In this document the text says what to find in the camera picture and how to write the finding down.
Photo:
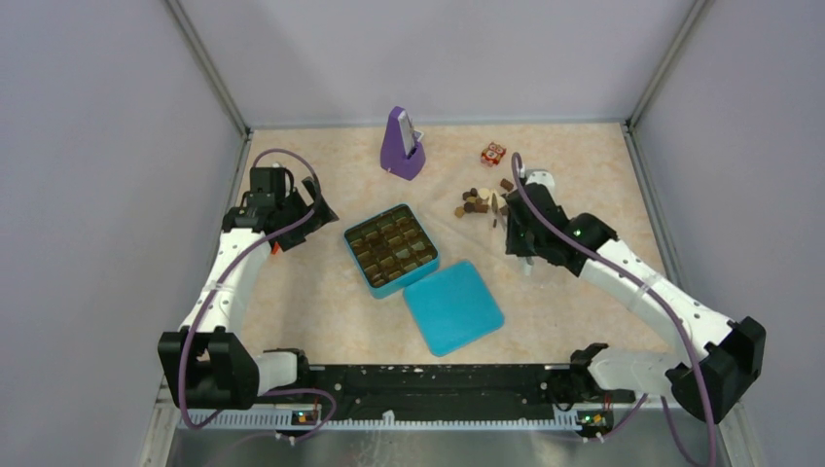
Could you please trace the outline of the teal chocolate box with tray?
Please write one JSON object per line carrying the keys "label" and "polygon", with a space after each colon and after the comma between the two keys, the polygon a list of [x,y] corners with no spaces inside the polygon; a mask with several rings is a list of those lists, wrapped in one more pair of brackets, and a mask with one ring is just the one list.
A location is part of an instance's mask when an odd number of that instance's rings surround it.
{"label": "teal chocolate box with tray", "polygon": [[397,204],[343,233],[370,295],[387,298],[440,266],[440,252],[411,207]]}

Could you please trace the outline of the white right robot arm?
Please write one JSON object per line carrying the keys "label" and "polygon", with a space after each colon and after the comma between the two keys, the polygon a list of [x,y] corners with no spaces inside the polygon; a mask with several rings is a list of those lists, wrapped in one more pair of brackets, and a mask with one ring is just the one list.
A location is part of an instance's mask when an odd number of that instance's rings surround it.
{"label": "white right robot arm", "polygon": [[595,401],[607,390],[670,396],[700,421],[720,423],[762,373],[767,331],[747,316],[715,311],[649,267],[616,231],[590,213],[566,216],[546,170],[520,170],[505,196],[505,251],[525,265],[567,269],[623,305],[671,350],[630,351],[594,343],[572,354],[573,393]]}

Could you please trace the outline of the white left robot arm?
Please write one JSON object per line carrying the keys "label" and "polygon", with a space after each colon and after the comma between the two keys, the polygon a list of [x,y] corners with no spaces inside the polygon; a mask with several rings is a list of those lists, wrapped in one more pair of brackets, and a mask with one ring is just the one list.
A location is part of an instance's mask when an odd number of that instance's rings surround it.
{"label": "white left robot arm", "polygon": [[245,410],[271,389],[289,402],[310,393],[297,350],[252,355],[240,333],[259,272],[338,217],[316,175],[297,181],[282,166],[254,167],[239,205],[223,216],[218,250],[197,301],[179,329],[161,334],[158,354],[179,409]]}

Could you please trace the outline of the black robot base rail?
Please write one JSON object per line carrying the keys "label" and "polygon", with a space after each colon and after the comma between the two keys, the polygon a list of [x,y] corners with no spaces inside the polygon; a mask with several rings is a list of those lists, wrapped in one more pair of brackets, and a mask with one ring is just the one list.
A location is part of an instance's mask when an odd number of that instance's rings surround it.
{"label": "black robot base rail", "polygon": [[261,404],[303,405],[325,428],[609,429],[629,390],[603,390],[568,364],[314,365]]}

